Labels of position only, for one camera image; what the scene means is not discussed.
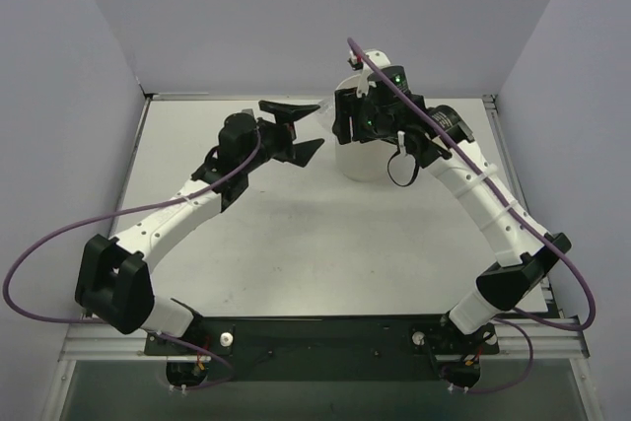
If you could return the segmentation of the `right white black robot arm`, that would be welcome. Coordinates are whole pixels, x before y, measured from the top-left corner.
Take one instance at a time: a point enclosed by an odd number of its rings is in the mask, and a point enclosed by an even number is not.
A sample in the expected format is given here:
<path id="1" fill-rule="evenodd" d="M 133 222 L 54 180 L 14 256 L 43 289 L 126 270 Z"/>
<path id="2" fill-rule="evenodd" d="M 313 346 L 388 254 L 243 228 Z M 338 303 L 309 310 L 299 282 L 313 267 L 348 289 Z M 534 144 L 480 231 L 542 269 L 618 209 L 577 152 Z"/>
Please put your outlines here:
<path id="1" fill-rule="evenodd" d="M 517 306 L 572 244 L 564 234 L 550 233 L 527 214 L 454 108 L 427 106 L 422 96 L 410 92 L 403 67 L 389 66 L 384 71 L 432 121 L 426 123 L 376 74 L 370 74 L 363 95 L 357 93 L 359 76 L 336 88 L 332 131 L 342 146 L 384 141 L 412 156 L 415 168 L 438 180 L 484 236 L 495 260 L 448 312 L 450 324 L 468 336 Z"/>

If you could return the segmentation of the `clear unlabelled plastic bottle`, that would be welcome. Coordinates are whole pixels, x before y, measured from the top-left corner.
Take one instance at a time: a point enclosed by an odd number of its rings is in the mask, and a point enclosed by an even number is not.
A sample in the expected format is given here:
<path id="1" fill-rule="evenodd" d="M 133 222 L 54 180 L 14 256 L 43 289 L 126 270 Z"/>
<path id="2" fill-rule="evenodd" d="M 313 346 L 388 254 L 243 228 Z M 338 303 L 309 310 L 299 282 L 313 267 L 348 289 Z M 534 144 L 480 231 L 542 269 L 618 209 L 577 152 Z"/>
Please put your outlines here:
<path id="1" fill-rule="evenodd" d="M 327 97 L 318 103 L 319 109 L 315 112 L 315 120 L 328 135 L 334 135 L 335 122 L 335 98 Z"/>

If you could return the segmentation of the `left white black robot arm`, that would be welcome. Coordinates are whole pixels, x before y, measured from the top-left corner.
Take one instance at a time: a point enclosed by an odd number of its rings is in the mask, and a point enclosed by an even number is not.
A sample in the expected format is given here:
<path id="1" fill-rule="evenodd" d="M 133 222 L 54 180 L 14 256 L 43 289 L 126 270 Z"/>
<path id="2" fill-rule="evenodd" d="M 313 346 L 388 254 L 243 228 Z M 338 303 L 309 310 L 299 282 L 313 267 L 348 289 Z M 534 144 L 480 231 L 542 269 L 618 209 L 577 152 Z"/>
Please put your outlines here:
<path id="1" fill-rule="evenodd" d="M 199 347 L 199 313 L 156 295 L 152 272 L 190 233 L 246 191 L 250 173 L 271 160 L 303 168 L 323 143 L 296 140 L 296 122 L 319 105 L 261 100 L 258 106 L 273 118 L 255 117 L 250 110 L 229 115 L 217 144 L 171 200 L 113 237 L 96 235 L 86 243 L 75 289 L 83 309 L 122 334 L 137 329 L 165 333 L 184 354 Z"/>

